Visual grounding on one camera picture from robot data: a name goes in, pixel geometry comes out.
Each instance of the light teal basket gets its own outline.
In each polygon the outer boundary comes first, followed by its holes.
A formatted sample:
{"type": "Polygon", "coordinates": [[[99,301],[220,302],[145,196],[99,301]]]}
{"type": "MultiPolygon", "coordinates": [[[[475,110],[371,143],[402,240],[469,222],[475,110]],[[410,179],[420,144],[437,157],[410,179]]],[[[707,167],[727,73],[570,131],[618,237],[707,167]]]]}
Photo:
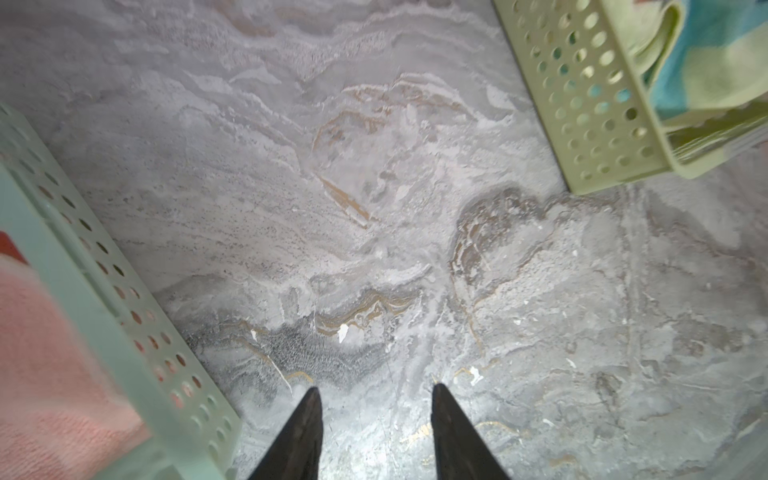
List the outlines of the light teal basket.
{"type": "Polygon", "coordinates": [[[0,231],[152,432],[96,479],[231,479],[240,419],[38,135],[3,103],[0,231]]]}

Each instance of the plastic basket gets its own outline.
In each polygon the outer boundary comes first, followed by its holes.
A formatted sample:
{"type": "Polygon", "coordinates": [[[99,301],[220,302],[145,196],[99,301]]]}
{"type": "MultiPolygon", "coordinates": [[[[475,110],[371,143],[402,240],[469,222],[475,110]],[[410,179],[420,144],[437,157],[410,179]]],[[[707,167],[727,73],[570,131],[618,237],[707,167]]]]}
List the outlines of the plastic basket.
{"type": "Polygon", "coordinates": [[[29,123],[3,103],[0,230],[152,432],[96,478],[231,478],[240,419],[29,123]]]}
{"type": "Polygon", "coordinates": [[[727,159],[722,150],[673,154],[601,0],[494,4],[571,192],[670,170],[693,178],[727,159]]]}

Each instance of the olive green basket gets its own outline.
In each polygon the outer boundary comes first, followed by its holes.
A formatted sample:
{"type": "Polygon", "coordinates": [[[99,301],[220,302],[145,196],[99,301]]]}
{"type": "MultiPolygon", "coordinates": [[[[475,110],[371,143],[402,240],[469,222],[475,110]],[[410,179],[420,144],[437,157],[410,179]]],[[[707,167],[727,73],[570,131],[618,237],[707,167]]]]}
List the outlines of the olive green basket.
{"type": "Polygon", "coordinates": [[[0,232],[152,433],[95,478],[232,478],[237,414],[26,119],[3,103],[0,232]]]}
{"type": "MultiPolygon", "coordinates": [[[[727,160],[722,141],[690,155],[713,122],[686,129],[673,151],[601,0],[494,3],[571,192],[667,171],[693,178],[727,160]]],[[[750,128],[766,119],[765,103],[751,108],[750,128]]]]}

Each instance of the pink cloth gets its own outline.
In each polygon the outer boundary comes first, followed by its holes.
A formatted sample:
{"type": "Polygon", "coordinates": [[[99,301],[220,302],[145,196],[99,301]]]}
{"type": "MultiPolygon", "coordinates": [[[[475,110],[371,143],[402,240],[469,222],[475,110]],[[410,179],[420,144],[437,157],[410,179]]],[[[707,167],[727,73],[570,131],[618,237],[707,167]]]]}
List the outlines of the pink cloth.
{"type": "Polygon", "coordinates": [[[0,480],[87,480],[149,437],[35,271],[0,253],[0,480]]]}

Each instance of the marble surface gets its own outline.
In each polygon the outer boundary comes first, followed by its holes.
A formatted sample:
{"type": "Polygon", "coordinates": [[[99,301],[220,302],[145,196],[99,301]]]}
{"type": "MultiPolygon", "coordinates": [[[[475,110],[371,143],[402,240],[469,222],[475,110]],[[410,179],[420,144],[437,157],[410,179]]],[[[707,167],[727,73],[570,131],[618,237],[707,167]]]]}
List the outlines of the marble surface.
{"type": "Polygon", "coordinates": [[[490,2],[0,0],[0,71],[245,421],[241,478],[311,385],[322,478],[434,478],[436,381],[514,478],[765,436],[766,155],[569,195],[490,2]]]}

